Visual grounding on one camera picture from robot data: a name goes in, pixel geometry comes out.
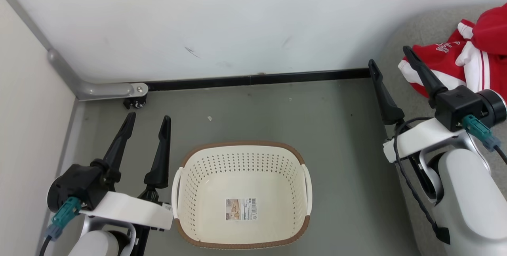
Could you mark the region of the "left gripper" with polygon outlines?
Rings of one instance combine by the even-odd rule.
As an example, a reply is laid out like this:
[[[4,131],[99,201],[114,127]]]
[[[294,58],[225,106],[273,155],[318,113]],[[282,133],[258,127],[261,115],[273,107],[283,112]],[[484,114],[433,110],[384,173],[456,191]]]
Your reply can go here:
[[[138,198],[114,191],[121,178],[119,171],[126,143],[132,136],[136,113],[130,112],[102,159],[89,166],[73,164],[51,184],[47,195],[52,212],[74,202],[74,212],[118,222],[170,229],[173,214],[159,201],[158,189],[169,186],[172,120],[163,118],[158,147],[151,170],[145,175],[145,190]]]

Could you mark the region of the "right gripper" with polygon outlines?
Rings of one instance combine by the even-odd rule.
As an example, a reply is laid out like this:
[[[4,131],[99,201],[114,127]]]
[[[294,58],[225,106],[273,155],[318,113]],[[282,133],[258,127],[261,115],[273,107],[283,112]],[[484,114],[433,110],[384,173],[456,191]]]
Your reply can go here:
[[[413,128],[395,133],[383,146],[387,160],[395,162],[424,149],[449,145],[461,135],[476,137],[490,152],[498,150],[501,143],[493,135],[492,128],[506,120],[506,103],[502,97],[489,89],[472,92],[459,86],[448,90],[411,47],[403,46],[402,50],[429,98],[435,99],[436,112],[434,118],[418,118],[419,124]],[[369,60],[369,72],[383,124],[403,123],[404,112],[385,87],[383,75],[373,59]]]

